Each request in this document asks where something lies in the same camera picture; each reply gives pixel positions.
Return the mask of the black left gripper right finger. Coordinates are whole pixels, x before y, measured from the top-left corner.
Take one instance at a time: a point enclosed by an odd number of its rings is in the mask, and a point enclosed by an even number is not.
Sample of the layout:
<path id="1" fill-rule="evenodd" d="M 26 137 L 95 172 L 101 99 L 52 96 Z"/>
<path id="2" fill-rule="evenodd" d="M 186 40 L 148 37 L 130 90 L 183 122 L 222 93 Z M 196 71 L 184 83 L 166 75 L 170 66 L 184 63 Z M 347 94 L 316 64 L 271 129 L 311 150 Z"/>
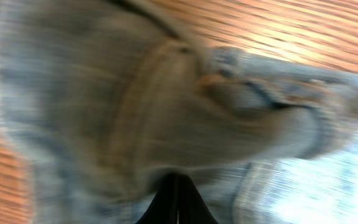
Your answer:
<path id="1" fill-rule="evenodd" d="M 218 224 L 193 181 L 186 175 L 178 182 L 179 224 Z"/>

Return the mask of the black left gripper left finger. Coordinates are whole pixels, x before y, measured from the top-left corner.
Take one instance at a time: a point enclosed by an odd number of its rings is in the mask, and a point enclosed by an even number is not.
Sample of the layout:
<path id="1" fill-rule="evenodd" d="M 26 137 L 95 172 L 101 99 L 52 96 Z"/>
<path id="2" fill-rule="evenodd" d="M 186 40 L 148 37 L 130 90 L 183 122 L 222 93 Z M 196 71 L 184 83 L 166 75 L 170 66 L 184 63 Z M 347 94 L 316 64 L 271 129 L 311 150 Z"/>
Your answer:
<path id="1" fill-rule="evenodd" d="M 136 224 L 177 224 L 179 175 L 169 174 Z"/>

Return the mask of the medium blue denim jeans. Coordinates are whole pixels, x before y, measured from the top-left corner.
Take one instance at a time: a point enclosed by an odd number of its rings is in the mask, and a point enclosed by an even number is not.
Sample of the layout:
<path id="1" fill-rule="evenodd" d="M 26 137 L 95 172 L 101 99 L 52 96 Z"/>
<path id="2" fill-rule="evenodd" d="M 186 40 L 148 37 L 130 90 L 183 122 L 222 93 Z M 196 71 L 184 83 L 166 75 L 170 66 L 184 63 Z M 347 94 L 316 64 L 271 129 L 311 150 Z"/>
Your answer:
<path id="1" fill-rule="evenodd" d="M 136 223 L 169 174 L 202 196 L 225 168 L 300 157 L 312 114 L 246 78 L 345 73 L 205 49 L 147 1 L 0 1 L 0 138 L 24 160 L 31 223 Z"/>

